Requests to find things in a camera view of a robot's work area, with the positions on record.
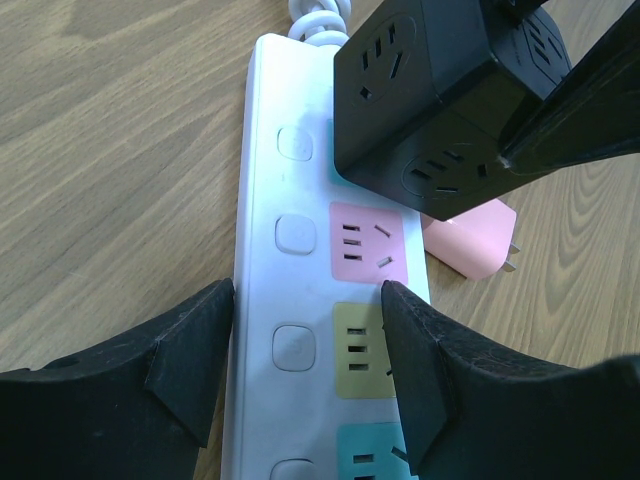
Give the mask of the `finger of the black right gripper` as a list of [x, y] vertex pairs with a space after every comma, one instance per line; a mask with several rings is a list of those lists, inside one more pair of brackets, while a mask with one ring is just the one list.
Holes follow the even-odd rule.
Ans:
[[639, 3], [605, 32], [499, 155], [533, 175], [639, 151]]

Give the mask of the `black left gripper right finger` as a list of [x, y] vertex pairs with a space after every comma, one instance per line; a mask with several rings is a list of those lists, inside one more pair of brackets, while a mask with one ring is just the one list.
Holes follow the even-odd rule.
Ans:
[[412, 474], [422, 479], [635, 479], [639, 359], [544, 361], [447, 317], [403, 284], [381, 288]]

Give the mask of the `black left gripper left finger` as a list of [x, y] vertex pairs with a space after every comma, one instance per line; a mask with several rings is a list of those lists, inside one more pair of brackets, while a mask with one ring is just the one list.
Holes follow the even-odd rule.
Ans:
[[3, 373], [2, 477], [192, 478], [233, 313], [233, 284], [219, 280], [91, 348]]

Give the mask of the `white multicolour power strip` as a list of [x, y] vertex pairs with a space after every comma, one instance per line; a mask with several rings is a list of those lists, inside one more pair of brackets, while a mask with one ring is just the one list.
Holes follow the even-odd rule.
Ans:
[[225, 479], [406, 479], [380, 289], [429, 294], [417, 212], [333, 165], [332, 46], [251, 55], [237, 207]]

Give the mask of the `small pink plug adapter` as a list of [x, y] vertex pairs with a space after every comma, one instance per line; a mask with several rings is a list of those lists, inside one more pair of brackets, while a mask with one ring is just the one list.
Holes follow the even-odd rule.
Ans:
[[499, 199], [446, 221], [421, 215], [424, 249], [467, 279], [478, 281], [499, 270], [513, 272], [509, 256], [517, 212]]

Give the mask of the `black cube socket adapter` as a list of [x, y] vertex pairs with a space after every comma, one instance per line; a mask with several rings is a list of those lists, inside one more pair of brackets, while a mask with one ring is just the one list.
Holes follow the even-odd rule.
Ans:
[[334, 58], [334, 165], [438, 220], [530, 182], [498, 156], [570, 71], [539, 1], [385, 1]]

